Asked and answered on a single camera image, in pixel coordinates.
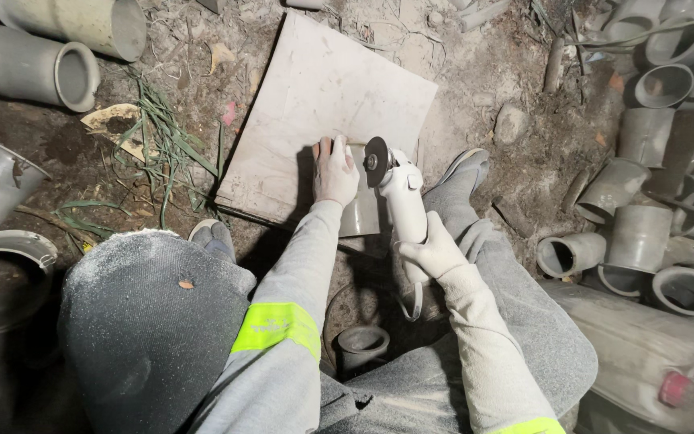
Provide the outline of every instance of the cutting disc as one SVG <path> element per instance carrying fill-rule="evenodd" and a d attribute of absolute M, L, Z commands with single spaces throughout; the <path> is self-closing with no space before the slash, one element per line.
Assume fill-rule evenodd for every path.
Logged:
<path fill-rule="evenodd" d="M 390 153 L 381 137 L 374 137 L 365 146 L 365 181 L 369 187 L 379 185 L 390 170 Z"/>

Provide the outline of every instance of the angle grinder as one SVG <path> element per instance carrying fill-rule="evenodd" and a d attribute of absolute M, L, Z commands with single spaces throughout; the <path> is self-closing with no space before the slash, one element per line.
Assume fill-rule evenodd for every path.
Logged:
<path fill-rule="evenodd" d="M 381 137 L 365 146 L 366 183 L 378 188 L 387 199 L 390 220 L 399 241 L 423 243 L 427 239 L 427 215 L 422 203 L 422 173 L 400 149 L 387 147 Z M 422 286 L 430 276 L 414 261 L 403 260 L 403 271 L 414 287 L 414 309 L 409 315 L 400 302 L 406 320 L 415 321 L 422 311 Z"/>

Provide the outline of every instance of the rock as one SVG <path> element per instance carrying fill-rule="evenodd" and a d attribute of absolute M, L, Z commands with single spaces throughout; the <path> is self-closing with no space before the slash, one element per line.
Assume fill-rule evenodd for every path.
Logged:
<path fill-rule="evenodd" d="M 493 107 L 496 104 L 496 95 L 489 92 L 473 94 L 473 105 L 476 107 Z"/>
<path fill-rule="evenodd" d="M 430 27 L 437 27 L 443 24 L 443 15 L 439 12 L 432 11 L 430 15 L 427 16 L 427 23 Z"/>
<path fill-rule="evenodd" d="M 529 131 L 530 123 L 528 114 L 518 110 L 511 103 L 505 103 L 496 117 L 494 143 L 498 145 L 516 143 Z"/>

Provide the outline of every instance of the white glove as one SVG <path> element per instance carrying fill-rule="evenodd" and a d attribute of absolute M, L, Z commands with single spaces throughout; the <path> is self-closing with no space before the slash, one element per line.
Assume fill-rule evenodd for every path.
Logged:
<path fill-rule="evenodd" d="M 427 213 L 427 241 L 424 244 L 398 241 L 395 248 L 401 257 L 419 264 L 433 279 L 469 263 L 435 211 Z"/>
<path fill-rule="evenodd" d="M 314 156 L 314 178 L 312 191 L 314 201 L 334 201 L 347 206 L 358 194 L 360 173 L 352 160 L 352 151 L 345 146 L 347 137 L 336 136 L 334 148 L 331 139 L 323 137 L 312 147 Z"/>

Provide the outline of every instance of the gray sweatshirt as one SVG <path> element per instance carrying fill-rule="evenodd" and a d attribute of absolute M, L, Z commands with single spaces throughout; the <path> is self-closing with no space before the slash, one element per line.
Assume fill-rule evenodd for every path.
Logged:
<path fill-rule="evenodd" d="M 337 202 L 322 201 L 311 207 L 280 260 L 256 289 L 249 312 L 257 303 L 295 303 L 309 314 L 312 321 L 308 323 L 314 323 L 321 334 L 341 217 L 342 206 Z M 459 340 L 474 432 L 523 427 L 512 432 L 534 434 L 561 429 L 477 267 L 459 266 L 438 282 L 447 293 L 451 324 Z M 240 335 L 259 330 L 258 325 L 248 324 L 249 316 Z M 268 325 L 277 327 L 273 322 Z M 206 406 L 200 410 L 201 422 L 192 431 L 256 434 L 317 429 L 319 342 L 316 345 L 308 348 L 301 340 L 297 343 L 288 338 L 265 349 L 233 348 Z"/>

